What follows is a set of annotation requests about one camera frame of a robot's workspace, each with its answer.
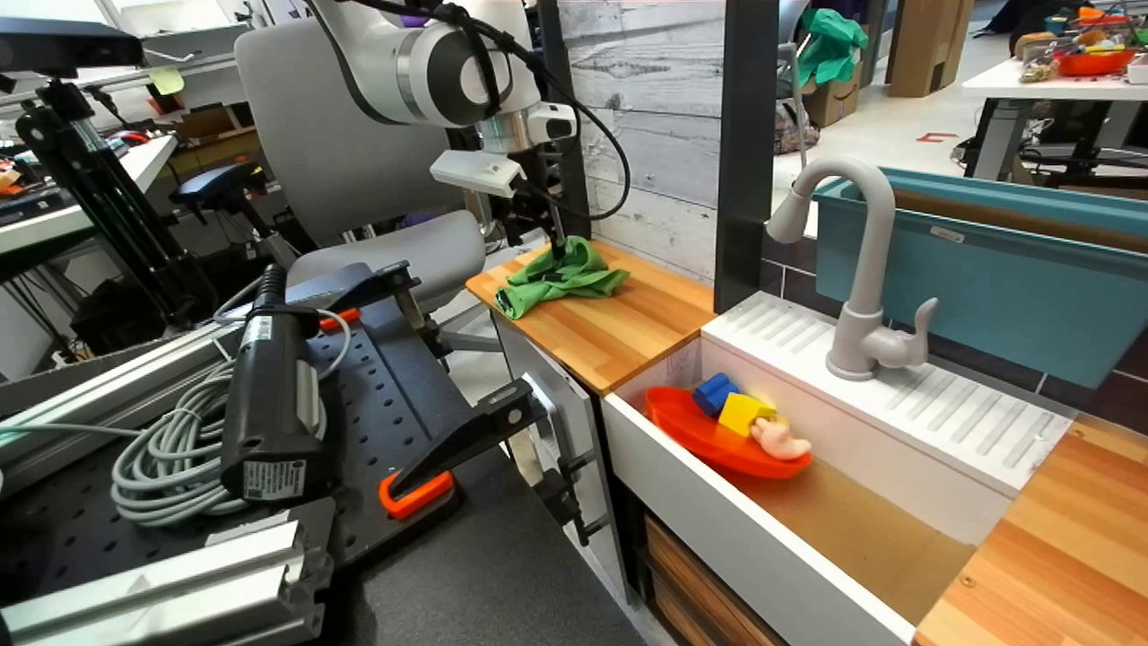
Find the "red toy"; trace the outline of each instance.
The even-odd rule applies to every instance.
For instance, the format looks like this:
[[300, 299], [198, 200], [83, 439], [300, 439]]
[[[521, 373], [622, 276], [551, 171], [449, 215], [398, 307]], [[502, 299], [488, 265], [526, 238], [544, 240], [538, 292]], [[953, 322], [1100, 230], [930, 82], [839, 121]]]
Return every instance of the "red toy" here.
[[815, 464], [812, 452], [800, 460], [776, 460], [759, 452], [755, 442], [743, 442], [721, 429], [718, 421], [685, 387], [650, 387], [644, 416], [693, 454], [705, 460], [723, 475], [743, 475], [755, 480], [794, 480]]

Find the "gray faucet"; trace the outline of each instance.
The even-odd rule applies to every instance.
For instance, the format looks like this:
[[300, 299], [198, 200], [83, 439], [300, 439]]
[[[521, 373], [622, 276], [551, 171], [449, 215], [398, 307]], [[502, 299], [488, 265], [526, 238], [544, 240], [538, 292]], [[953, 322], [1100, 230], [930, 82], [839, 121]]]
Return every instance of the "gray faucet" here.
[[856, 276], [834, 319], [830, 368], [845, 380], [868, 380], [874, 362], [887, 368], [920, 365], [930, 358], [930, 322], [937, 313], [937, 299], [919, 306], [914, 334], [881, 328], [881, 292], [887, 292], [887, 265], [888, 265], [894, 215], [898, 215], [898, 196], [887, 171], [856, 157], [815, 163], [794, 180], [787, 200], [764, 222], [767, 238], [776, 238], [777, 244], [800, 240], [815, 186], [824, 176], [855, 180], [868, 208]]

